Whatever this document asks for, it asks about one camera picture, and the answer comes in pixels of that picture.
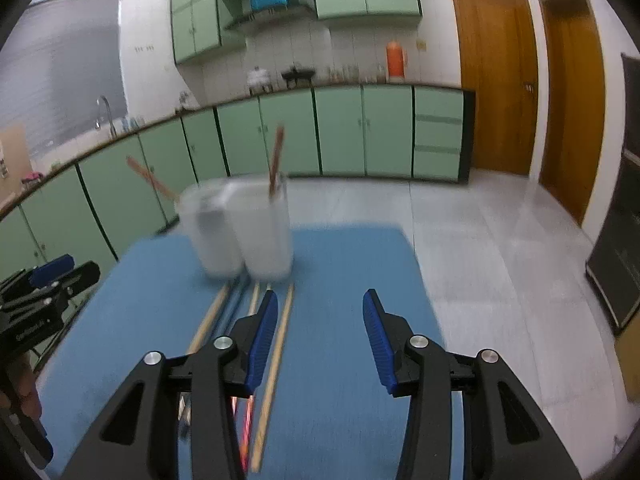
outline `window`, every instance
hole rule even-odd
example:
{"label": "window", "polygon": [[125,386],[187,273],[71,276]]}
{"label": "window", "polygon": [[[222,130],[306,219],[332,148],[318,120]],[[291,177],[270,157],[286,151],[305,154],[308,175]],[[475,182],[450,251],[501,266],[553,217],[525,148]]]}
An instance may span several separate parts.
{"label": "window", "polygon": [[[0,129],[21,124],[30,157],[95,127],[96,99],[127,115],[120,69],[120,0],[30,6],[0,50]],[[102,114],[106,120],[104,108]]]}

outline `range hood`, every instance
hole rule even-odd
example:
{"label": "range hood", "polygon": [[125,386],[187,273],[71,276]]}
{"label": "range hood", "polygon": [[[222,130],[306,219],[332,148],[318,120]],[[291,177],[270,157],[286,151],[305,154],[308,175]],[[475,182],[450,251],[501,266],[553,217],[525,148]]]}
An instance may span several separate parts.
{"label": "range hood", "polygon": [[300,16],[315,15],[316,12],[307,4],[277,4],[243,14],[229,23],[225,30],[234,30],[246,36],[252,36],[275,23],[283,23]]}

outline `faucet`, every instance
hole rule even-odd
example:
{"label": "faucet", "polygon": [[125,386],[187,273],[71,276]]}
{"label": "faucet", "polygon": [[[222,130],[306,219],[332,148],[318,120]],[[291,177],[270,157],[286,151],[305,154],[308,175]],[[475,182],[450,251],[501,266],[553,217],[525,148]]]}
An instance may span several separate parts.
{"label": "faucet", "polygon": [[112,139],[115,139],[118,134],[116,133],[116,127],[113,126],[113,117],[111,116],[111,107],[109,106],[109,102],[107,101],[107,98],[104,95],[101,95],[100,97],[98,97],[96,99],[96,104],[98,105],[98,116],[95,119],[95,129],[99,130],[100,129],[100,119],[102,118],[100,115],[100,101],[104,101],[104,104],[107,107],[107,118],[109,119],[109,131],[110,131],[110,136]]}

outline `blue gripper pad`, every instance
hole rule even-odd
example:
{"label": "blue gripper pad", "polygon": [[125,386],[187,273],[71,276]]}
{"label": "blue gripper pad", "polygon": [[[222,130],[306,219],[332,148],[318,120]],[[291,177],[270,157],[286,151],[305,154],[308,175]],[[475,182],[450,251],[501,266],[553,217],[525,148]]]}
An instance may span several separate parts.
{"label": "blue gripper pad", "polygon": [[394,373],[394,351],[382,323],[382,315],[385,311],[382,310],[381,305],[376,305],[371,293],[372,290],[369,289],[362,298],[362,317],[380,382],[386,387],[388,393],[393,395],[398,386],[398,380]]}
{"label": "blue gripper pad", "polygon": [[263,309],[264,314],[248,353],[249,362],[244,385],[251,393],[262,382],[262,375],[264,374],[264,368],[269,357],[269,349],[271,348],[271,340],[278,323],[278,297],[273,291],[268,290],[265,293],[257,316],[261,315]]}
{"label": "blue gripper pad", "polygon": [[75,264],[72,256],[63,254],[48,264],[33,269],[29,277],[29,284],[36,288],[43,288],[72,270]]}

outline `white container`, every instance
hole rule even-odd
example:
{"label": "white container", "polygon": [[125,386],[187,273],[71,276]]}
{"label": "white container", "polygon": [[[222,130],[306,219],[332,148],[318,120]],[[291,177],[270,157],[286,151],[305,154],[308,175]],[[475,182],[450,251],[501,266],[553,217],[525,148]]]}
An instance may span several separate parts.
{"label": "white container", "polygon": [[233,179],[225,211],[252,278],[276,282],[289,276],[293,248],[286,182],[278,179],[270,200],[268,176]]}
{"label": "white container", "polygon": [[175,211],[202,266],[212,278],[232,278],[243,268],[242,254],[224,211],[229,186],[225,180],[195,184],[180,194]]}

